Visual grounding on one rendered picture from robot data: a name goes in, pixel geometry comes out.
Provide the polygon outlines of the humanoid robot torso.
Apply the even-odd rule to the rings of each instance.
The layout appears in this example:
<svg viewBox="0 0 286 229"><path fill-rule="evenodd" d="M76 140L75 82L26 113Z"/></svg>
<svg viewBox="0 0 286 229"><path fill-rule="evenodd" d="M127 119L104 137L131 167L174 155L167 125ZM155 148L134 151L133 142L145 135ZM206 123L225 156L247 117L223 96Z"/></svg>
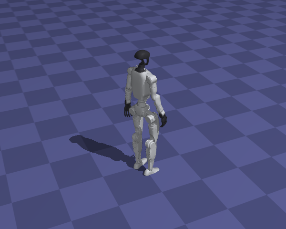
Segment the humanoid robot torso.
<svg viewBox="0 0 286 229"><path fill-rule="evenodd" d="M150 98L150 87L146 80L146 75L151 73L144 68L145 72L137 72L134 67L131 71L131 84L133 96L138 99L137 103L134 105L135 113L141 117L145 118L145 112L150 110L150 106L146 103L147 99ZM152 74L152 73L151 73Z"/></svg>

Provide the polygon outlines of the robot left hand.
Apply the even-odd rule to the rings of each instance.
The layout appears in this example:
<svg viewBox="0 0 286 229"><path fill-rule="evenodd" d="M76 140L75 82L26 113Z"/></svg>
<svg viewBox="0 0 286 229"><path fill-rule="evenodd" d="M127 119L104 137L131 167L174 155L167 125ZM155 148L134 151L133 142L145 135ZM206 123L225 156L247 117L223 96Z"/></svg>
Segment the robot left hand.
<svg viewBox="0 0 286 229"><path fill-rule="evenodd" d="M130 117L130 115L129 115L129 108L131 107L131 105L130 105L131 103L129 103L129 104L126 104L126 100L125 100L125 107L124 107L124 115L125 115L125 117L126 117L126 115L127 115L127 117L129 116ZM132 116L132 115L131 115Z"/></svg>

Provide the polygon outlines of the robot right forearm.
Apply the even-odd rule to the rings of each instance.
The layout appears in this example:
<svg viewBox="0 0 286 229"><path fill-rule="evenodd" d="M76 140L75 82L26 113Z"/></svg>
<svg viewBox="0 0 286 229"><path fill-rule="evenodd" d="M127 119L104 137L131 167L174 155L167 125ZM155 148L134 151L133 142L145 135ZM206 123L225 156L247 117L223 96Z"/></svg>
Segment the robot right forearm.
<svg viewBox="0 0 286 229"><path fill-rule="evenodd" d="M157 95L157 96L155 97L154 105L155 105L155 107L156 107L156 110L157 110L158 114L161 113L162 116L163 116L163 115L165 114L165 111L163 110L163 107L162 107L162 105L161 105L160 95Z"/></svg>

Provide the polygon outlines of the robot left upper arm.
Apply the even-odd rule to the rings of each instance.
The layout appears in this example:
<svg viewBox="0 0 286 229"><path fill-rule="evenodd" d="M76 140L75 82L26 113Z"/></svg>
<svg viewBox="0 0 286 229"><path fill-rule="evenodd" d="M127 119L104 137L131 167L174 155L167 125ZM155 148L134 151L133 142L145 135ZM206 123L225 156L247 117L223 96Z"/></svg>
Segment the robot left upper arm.
<svg viewBox="0 0 286 229"><path fill-rule="evenodd" d="M135 66L134 66L135 67ZM134 67L129 67L127 69L128 75L127 75L127 83L126 83L126 88L128 90L132 90L132 84L131 84L131 71Z"/></svg>

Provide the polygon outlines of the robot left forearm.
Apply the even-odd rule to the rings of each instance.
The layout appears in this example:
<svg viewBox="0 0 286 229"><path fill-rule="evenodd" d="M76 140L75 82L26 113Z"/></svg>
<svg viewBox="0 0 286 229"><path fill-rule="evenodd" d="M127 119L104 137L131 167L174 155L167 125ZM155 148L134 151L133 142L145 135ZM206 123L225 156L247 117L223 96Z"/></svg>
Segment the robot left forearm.
<svg viewBox="0 0 286 229"><path fill-rule="evenodd" d="M125 100L126 100L126 104L129 104L131 102L131 94L132 94L132 90L128 90L125 87Z"/></svg>

